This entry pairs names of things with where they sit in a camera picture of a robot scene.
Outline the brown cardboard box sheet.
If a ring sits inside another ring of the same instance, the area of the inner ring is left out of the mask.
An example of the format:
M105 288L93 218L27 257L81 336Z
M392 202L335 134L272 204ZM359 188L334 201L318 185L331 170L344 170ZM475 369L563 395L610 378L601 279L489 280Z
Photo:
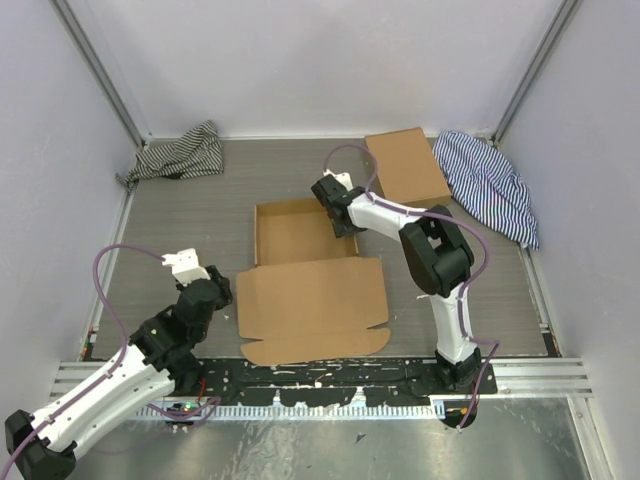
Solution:
M391 331L382 262L337 238L314 198L258 204L253 268L236 276L243 356L276 366L374 354Z

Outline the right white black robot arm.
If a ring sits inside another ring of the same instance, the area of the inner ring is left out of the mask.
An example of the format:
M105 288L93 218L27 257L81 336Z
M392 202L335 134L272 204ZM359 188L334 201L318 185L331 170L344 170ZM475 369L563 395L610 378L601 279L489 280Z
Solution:
M441 385L451 394L466 392L475 382L481 353L473 339L467 293L475 258L461 223L442 205L409 207L355 187L347 173L327 170L311 191L336 237L369 230L401 244L412 280L431 302Z

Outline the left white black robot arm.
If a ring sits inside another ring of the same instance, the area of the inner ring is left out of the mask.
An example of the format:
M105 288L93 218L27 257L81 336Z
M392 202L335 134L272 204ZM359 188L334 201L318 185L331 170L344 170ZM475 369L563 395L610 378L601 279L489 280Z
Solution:
M3 476L17 469L25 479L66 479L79 459L142 407L198 390L202 370L192 351L205 340L214 313L231 304L230 281L215 266L202 266L192 248L158 259L174 277L176 302L123 334L116 354L60 399L7 417Z

